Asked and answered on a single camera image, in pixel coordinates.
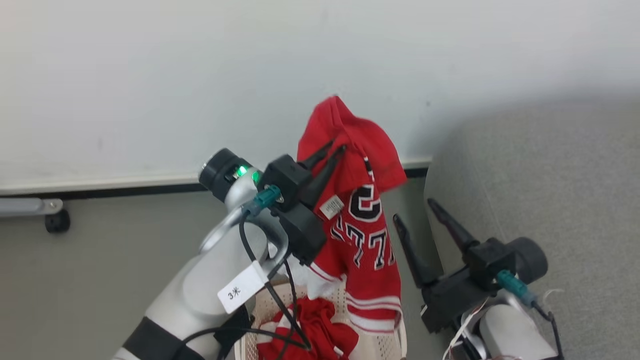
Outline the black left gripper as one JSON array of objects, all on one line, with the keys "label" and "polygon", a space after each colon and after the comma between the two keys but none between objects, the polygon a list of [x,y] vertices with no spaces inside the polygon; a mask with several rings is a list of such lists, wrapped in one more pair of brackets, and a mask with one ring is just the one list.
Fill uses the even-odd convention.
[{"label": "black left gripper", "polygon": [[[327,241],[323,221],[314,210],[346,150],[342,145],[327,157],[332,145],[333,141],[327,142],[299,163],[288,154],[277,157],[257,184],[258,191],[279,190],[268,208],[288,236],[289,252],[304,266],[313,264]],[[314,177],[310,170],[326,157],[326,164]]]}]

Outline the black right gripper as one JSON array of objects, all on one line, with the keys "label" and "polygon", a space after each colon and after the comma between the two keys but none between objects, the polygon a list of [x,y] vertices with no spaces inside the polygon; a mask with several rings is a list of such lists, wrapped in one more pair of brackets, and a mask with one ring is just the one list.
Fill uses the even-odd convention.
[{"label": "black right gripper", "polygon": [[400,215],[394,214],[392,221],[414,284],[418,289],[426,289],[423,323],[430,333],[439,333],[464,312],[496,296],[502,289],[498,274],[514,273],[517,260],[514,249],[496,238],[480,243],[434,198],[428,198],[427,204],[462,253],[464,267],[450,275],[438,280],[414,248],[409,228]]}]

